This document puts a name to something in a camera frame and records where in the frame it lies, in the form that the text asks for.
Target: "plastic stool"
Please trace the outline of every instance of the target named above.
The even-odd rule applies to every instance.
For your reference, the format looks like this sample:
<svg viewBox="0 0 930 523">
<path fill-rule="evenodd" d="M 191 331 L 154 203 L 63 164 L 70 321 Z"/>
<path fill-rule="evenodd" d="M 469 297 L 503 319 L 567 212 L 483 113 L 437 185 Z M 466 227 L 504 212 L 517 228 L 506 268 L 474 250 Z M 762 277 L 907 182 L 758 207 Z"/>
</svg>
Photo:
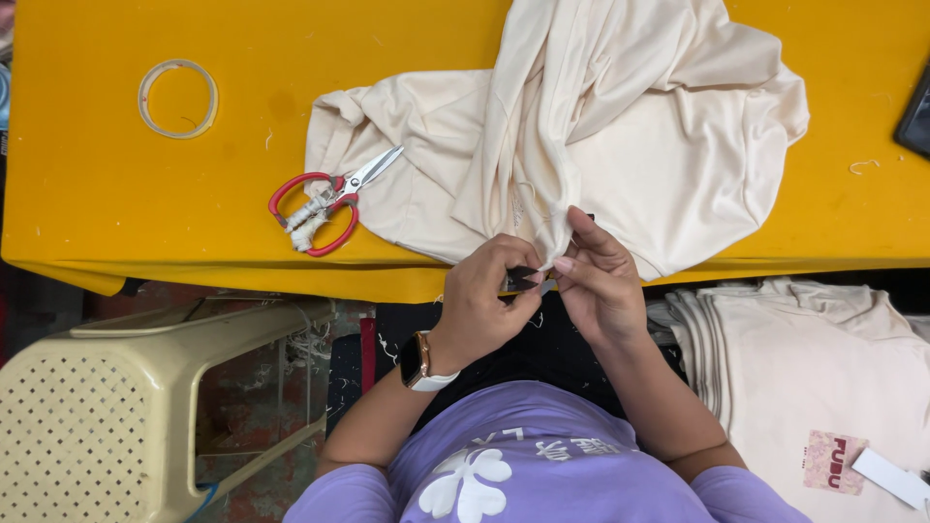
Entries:
<svg viewBox="0 0 930 523">
<path fill-rule="evenodd" d="M 325 430 L 308 420 L 211 489 L 193 484 L 204 372 L 335 317 L 325 298 L 216 313 L 232 301 L 74 328 L 0 369 L 0 521 L 181 522 Z"/>
</svg>

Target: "black phone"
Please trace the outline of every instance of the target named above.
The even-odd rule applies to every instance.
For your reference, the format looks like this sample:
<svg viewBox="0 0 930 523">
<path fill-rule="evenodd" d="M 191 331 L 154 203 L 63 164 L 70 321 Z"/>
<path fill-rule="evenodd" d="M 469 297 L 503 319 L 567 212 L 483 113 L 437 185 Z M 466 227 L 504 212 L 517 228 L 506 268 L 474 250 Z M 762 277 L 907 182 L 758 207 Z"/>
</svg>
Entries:
<svg viewBox="0 0 930 523">
<path fill-rule="evenodd" d="M 930 62 L 923 69 L 923 76 L 908 109 L 895 129 L 895 141 L 914 153 L 930 158 Z"/>
</svg>

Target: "white clover print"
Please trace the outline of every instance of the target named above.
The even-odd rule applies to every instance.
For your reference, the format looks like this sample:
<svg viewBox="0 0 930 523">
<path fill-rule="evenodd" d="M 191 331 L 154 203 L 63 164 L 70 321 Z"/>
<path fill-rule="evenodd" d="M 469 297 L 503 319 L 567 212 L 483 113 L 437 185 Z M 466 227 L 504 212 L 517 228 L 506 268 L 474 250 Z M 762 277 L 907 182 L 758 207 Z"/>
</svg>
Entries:
<svg viewBox="0 0 930 523">
<path fill-rule="evenodd" d="M 433 474 L 452 474 L 436 478 L 423 490 L 419 495 L 420 510 L 432 513 L 433 519 L 448 516 L 458 495 L 456 516 L 461 523 L 481 523 L 484 515 L 500 514 L 507 506 L 507 496 L 500 489 L 482 484 L 475 475 L 496 483 L 510 479 L 511 466 L 501 456 L 503 453 L 498 449 L 478 449 L 471 454 L 462 449 L 452 454 L 432 469 Z"/>
</svg>

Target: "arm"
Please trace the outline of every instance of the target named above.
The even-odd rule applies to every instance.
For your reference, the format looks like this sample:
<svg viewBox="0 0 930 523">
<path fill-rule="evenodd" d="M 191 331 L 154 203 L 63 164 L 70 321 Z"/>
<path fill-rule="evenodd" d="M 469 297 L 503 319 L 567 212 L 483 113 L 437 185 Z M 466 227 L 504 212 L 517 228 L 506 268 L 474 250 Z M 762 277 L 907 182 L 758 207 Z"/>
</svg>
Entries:
<svg viewBox="0 0 930 523">
<path fill-rule="evenodd" d="M 539 308 L 539 287 L 510 305 L 498 300 L 506 270 L 539 267 L 533 246 L 498 235 L 449 271 L 445 277 L 443 315 L 427 335 L 430 374 L 448 376 L 492 353 L 516 336 Z M 401 383 L 394 369 L 346 412 L 326 441 L 316 476 L 363 463 L 386 474 L 435 392 L 418 392 Z"/>
<path fill-rule="evenodd" d="M 575 233 L 565 256 L 555 260 L 559 292 L 636 433 L 687 482 L 717 465 L 746 468 L 724 429 L 649 337 L 632 255 L 580 209 L 569 209 L 568 221 Z"/>
</svg>

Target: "woman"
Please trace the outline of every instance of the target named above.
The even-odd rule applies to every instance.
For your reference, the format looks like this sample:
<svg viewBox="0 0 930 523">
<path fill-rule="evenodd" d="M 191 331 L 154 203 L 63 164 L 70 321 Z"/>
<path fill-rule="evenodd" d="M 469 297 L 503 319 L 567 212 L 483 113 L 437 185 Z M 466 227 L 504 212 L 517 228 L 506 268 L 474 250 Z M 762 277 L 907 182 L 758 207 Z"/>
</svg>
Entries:
<svg viewBox="0 0 930 523">
<path fill-rule="evenodd" d="M 286 523 L 809 523 L 746 470 L 665 362 L 646 331 L 629 251 L 577 208 L 568 221 L 575 234 L 555 261 L 559 292 L 626 420 L 526 379 L 473 387 L 437 412 L 437 390 L 516 336 L 539 307 L 538 288 L 510 305 L 498 300 L 507 268 L 540 265 L 529 243 L 499 235 L 446 277 L 442 317 L 418 342 L 424 375 L 402 380 L 395 369 L 346 413 Z"/>
</svg>

